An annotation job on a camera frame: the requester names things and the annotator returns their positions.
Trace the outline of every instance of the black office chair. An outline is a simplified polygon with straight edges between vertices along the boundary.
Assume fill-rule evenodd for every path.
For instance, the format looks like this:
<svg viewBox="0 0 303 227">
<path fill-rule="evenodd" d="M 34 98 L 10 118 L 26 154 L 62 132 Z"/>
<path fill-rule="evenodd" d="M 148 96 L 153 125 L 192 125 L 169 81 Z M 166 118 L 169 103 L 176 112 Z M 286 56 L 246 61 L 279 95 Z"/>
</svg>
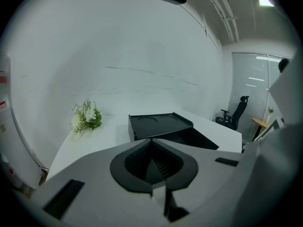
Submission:
<svg viewBox="0 0 303 227">
<path fill-rule="evenodd" d="M 241 97 L 241 102 L 232 116 L 227 114 L 229 113 L 228 111 L 221 109 L 221 111 L 224 112 L 224 118 L 216 117 L 216 123 L 236 131 L 238 128 L 239 119 L 247 106 L 248 98 L 249 96 Z"/>
</svg>

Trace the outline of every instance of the white flower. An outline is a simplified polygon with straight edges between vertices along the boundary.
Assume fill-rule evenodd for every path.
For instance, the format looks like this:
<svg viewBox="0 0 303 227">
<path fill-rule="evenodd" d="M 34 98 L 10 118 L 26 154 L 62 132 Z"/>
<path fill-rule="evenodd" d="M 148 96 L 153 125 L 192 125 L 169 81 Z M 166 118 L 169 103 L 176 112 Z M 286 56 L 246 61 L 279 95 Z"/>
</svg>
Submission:
<svg viewBox="0 0 303 227">
<path fill-rule="evenodd" d="M 71 121 L 71 127 L 73 129 L 76 129 L 80 124 L 80 117 L 79 117 L 79 114 L 75 114 L 72 121 Z"/>
<path fill-rule="evenodd" d="M 93 108 L 90 108 L 85 112 L 85 119 L 86 122 L 89 122 L 91 119 L 96 119 L 95 110 Z"/>
</svg>

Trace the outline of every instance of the ceiling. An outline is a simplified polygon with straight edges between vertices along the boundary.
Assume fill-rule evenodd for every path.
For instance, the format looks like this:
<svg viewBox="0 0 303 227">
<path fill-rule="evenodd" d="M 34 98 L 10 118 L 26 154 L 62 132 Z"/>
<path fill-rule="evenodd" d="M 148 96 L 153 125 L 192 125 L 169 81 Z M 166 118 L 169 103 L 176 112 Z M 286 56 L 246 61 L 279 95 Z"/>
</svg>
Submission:
<svg viewBox="0 0 303 227">
<path fill-rule="evenodd" d="M 226 29 L 209 0 L 187 0 L 212 29 L 222 45 L 229 44 Z M 235 16 L 240 41 L 244 39 L 270 39 L 295 41 L 296 34 L 290 23 L 274 7 L 262 7 L 258 0 L 228 0 Z"/>
</svg>

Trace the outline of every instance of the green leaves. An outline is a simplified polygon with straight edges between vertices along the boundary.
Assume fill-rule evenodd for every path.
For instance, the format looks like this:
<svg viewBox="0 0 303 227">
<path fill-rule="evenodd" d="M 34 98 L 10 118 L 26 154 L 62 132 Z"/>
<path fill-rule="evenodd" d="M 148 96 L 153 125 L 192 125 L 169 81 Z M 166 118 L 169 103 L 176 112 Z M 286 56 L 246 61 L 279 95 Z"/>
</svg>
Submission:
<svg viewBox="0 0 303 227">
<path fill-rule="evenodd" d="M 273 108 L 273 107 L 268 107 L 268 111 L 269 111 L 269 113 L 271 114 L 271 113 L 274 112 L 274 108 Z"/>
<path fill-rule="evenodd" d="M 94 102 L 94 104 L 92 104 L 89 99 L 84 101 L 82 105 L 75 104 L 72 110 L 74 118 L 71 125 L 74 133 L 81 133 L 85 128 L 92 128 L 94 130 L 102 124 L 102 116 L 97 110 L 96 103 Z"/>
</svg>

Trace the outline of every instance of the black vent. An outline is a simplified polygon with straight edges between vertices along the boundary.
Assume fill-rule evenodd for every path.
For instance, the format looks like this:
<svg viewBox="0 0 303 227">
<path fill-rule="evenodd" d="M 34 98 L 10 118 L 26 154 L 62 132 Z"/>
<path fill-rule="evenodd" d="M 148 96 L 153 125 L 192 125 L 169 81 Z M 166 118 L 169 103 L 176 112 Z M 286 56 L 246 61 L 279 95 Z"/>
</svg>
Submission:
<svg viewBox="0 0 303 227">
<path fill-rule="evenodd" d="M 74 201 L 84 182 L 70 180 L 44 207 L 44 211 L 53 217 L 60 219 Z"/>
<path fill-rule="evenodd" d="M 169 150 L 153 142 L 152 158 L 164 179 L 176 174 L 183 166 L 183 160 Z"/>
</svg>

